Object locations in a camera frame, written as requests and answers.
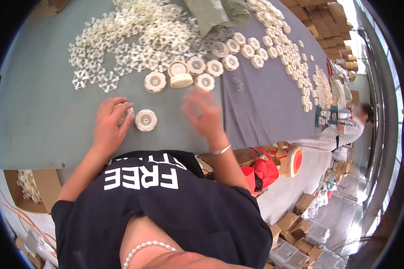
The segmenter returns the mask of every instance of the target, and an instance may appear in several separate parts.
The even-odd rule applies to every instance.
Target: red bag
[[[253,152],[250,152],[250,154],[257,159],[256,162],[252,167],[241,167],[252,194],[256,194],[261,190],[266,189],[266,187],[274,183],[279,177],[278,168],[271,156],[269,156],[269,154],[267,154],[263,149],[254,148],[254,150],[256,149],[260,150],[269,161],[262,159],[260,156],[254,156]],[[256,187],[258,186],[258,184],[256,184],[257,178],[259,178],[263,183],[260,190],[256,190]]]

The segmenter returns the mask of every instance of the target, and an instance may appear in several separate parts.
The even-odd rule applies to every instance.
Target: hand
[[[199,117],[195,114],[194,107],[201,113]],[[183,98],[181,110],[190,124],[208,141],[224,134],[221,106],[212,93],[194,87],[189,89]]]
[[[133,106],[132,103],[125,103],[126,101],[127,98],[124,97],[108,98],[100,104],[97,110],[93,149],[106,159],[116,152],[123,143],[127,130],[135,118],[134,115],[128,115],[121,126],[117,127],[121,116]],[[114,111],[114,106],[118,104],[123,105]]]

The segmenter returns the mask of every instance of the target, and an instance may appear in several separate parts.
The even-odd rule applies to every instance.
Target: worker
[[[115,97],[100,105],[93,145],[51,211],[60,268],[263,268],[272,233],[214,96],[193,88],[181,109],[208,142],[215,181],[188,152],[138,151],[109,160],[134,119],[117,127],[132,107],[126,102]],[[118,104],[124,105],[114,111]]]
[[[368,103],[361,104],[352,121],[355,124],[344,125],[343,122],[339,121],[338,125],[331,124],[319,134],[288,141],[288,143],[299,146],[302,151],[333,152],[340,146],[356,141],[362,135],[366,122],[374,123],[374,110],[371,105]]]

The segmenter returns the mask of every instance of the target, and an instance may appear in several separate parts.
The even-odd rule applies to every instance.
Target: bangle
[[[229,145],[228,145],[226,148],[224,148],[223,150],[214,151],[214,152],[211,152],[211,154],[214,154],[214,155],[223,154],[223,153],[224,153],[226,150],[228,150],[230,147],[231,147],[231,144],[229,143]]]

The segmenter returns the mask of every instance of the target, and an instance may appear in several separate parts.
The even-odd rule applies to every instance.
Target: hair
[[[363,112],[365,113],[365,114],[367,114],[367,120],[366,120],[366,122],[371,122],[372,124],[374,124],[374,116],[375,116],[375,113],[374,113],[374,109],[372,108],[372,106],[370,105],[370,104],[368,104],[368,103],[362,103],[361,105],[360,105],[360,107],[361,107],[361,109],[363,110]]]

